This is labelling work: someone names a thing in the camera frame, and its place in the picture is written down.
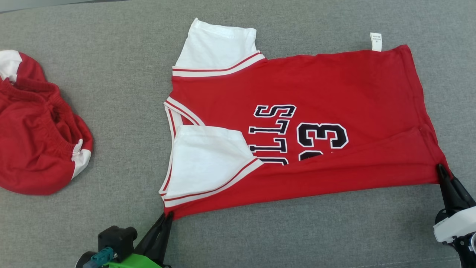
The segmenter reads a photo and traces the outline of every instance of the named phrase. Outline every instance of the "clothing tag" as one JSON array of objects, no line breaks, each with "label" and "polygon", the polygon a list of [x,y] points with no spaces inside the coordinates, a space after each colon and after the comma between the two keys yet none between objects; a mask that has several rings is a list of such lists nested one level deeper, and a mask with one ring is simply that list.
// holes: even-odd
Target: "clothing tag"
[{"label": "clothing tag", "polygon": [[373,51],[382,51],[382,35],[380,33],[371,32],[370,38],[372,39],[372,50]]}]

